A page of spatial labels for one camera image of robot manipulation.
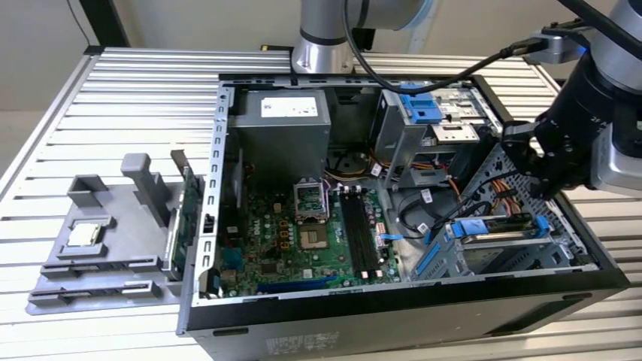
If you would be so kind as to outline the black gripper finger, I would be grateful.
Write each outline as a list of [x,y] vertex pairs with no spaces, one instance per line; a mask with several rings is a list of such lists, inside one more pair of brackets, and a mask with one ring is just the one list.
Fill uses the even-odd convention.
[[536,124],[526,121],[508,121],[504,124],[501,146],[521,174],[532,178],[530,194],[541,194],[544,159],[532,147]]
[[540,162],[534,182],[534,197],[552,199],[561,190],[576,189],[588,183],[590,175],[592,152],[553,153]]

